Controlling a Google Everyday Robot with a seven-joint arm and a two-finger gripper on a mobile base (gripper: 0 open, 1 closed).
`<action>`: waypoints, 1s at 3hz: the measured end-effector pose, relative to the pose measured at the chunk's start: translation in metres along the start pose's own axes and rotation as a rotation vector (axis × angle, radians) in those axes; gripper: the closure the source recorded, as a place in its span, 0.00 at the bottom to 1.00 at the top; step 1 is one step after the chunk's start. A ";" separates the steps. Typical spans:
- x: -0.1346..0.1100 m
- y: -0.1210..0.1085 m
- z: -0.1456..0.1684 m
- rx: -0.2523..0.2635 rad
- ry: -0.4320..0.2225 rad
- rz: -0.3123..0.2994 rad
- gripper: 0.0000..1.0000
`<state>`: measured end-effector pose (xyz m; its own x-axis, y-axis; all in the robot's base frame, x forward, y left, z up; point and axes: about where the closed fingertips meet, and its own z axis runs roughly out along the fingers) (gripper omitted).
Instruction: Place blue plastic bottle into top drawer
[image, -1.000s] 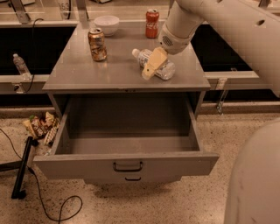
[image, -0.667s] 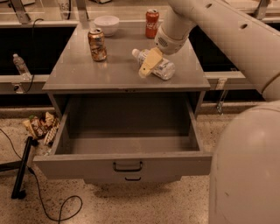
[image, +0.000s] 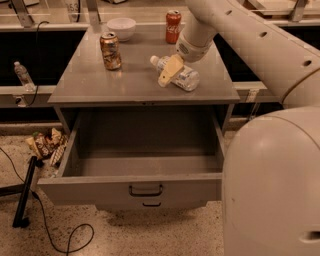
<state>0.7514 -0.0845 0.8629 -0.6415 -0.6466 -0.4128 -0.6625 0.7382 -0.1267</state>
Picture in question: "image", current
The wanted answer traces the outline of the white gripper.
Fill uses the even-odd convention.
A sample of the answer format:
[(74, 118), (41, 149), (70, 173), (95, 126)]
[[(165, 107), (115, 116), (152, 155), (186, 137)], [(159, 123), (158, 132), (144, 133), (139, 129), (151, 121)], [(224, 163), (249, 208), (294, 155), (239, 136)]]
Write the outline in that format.
[(162, 57), (158, 66), (162, 71), (158, 78), (161, 87), (166, 87), (184, 68), (185, 62), (201, 60), (212, 45), (213, 35), (182, 31), (176, 42), (176, 52), (171, 57)]

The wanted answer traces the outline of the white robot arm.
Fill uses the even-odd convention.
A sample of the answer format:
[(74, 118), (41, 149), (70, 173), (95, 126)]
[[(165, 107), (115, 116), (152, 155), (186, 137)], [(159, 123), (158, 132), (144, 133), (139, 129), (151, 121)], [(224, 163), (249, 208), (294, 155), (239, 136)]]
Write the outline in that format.
[(237, 0), (185, 0), (176, 53), (221, 35), (280, 101), (231, 141), (222, 178), (224, 256), (320, 256), (320, 53)]

